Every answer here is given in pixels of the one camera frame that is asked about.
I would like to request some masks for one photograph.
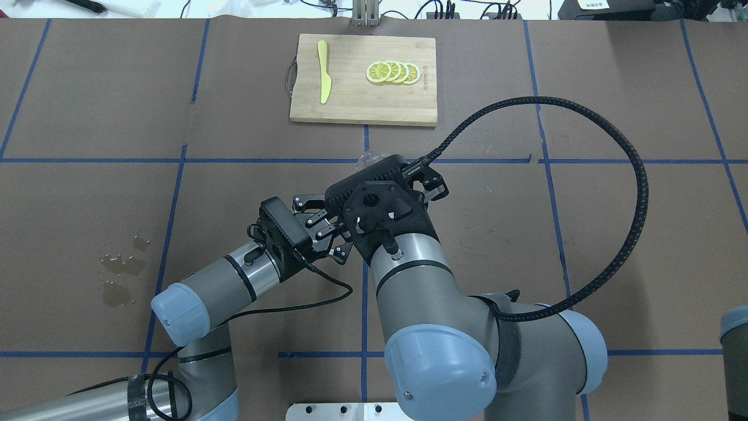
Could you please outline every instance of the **lemon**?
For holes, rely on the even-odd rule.
[[[408,76],[402,81],[402,84],[413,85],[420,79],[420,67],[413,63],[405,63],[405,66],[408,68]]]
[[[390,77],[392,67],[386,61],[375,61],[367,68],[367,79],[369,82],[382,83]]]
[[[394,60],[387,60],[387,63],[390,65],[390,68],[392,71],[390,72],[390,77],[387,78],[388,82],[392,82],[395,79],[398,79],[400,75],[402,75],[403,67],[401,64],[399,64],[399,61]]]
[[[405,63],[402,61],[398,61],[397,65],[402,67],[403,72],[400,74],[400,77],[393,80],[392,83],[403,83],[405,80],[408,79],[408,75],[410,74],[410,67],[406,66]]]

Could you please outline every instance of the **water spill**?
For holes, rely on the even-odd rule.
[[[114,274],[127,273],[128,275],[137,276],[145,268],[145,260],[133,256],[124,258],[121,254],[117,256],[108,253],[104,256],[100,255],[99,261],[109,273]]]
[[[110,307],[126,306],[135,302],[132,299],[129,289],[112,281],[104,282],[102,298],[104,299],[104,304]]]
[[[146,240],[140,235],[136,235],[132,238],[132,248],[145,251],[150,246],[150,240]]]

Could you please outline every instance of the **light blue cap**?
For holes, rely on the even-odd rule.
[[[187,285],[169,285],[150,301],[150,308],[176,346],[185,346],[210,331],[208,309]]]
[[[550,307],[548,304],[538,303],[539,306]],[[605,338],[600,330],[586,316],[564,310],[559,316],[566,321],[576,335],[579,344],[582,346],[584,359],[587,366],[587,379],[582,390],[577,395],[590,393],[597,389],[603,381],[603,376],[607,370],[607,346]]]
[[[748,306],[735,307],[729,310],[722,316],[722,334],[720,335],[720,341],[725,333],[735,329],[738,326],[742,326],[748,323]]]
[[[237,387],[225,401],[197,421],[237,421],[239,419],[239,388]]]
[[[384,347],[402,412],[416,421],[460,421],[483,411],[496,395],[494,363],[466,333],[439,324],[395,332]]]

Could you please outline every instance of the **cutting board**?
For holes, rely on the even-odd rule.
[[[332,89],[319,102],[317,41],[328,43]],[[410,61],[421,69],[413,85],[374,84],[366,71],[374,61]],[[436,40],[434,38],[301,34],[291,121],[435,127]]]

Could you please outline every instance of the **yellow knife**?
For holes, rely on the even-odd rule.
[[[317,53],[319,54],[319,74],[322,81],[320,84],[319,102],[326,103],[330,97],[330,89],[332,88],[332,78],[327,73],[327,41],[319,40],[317,42]]]

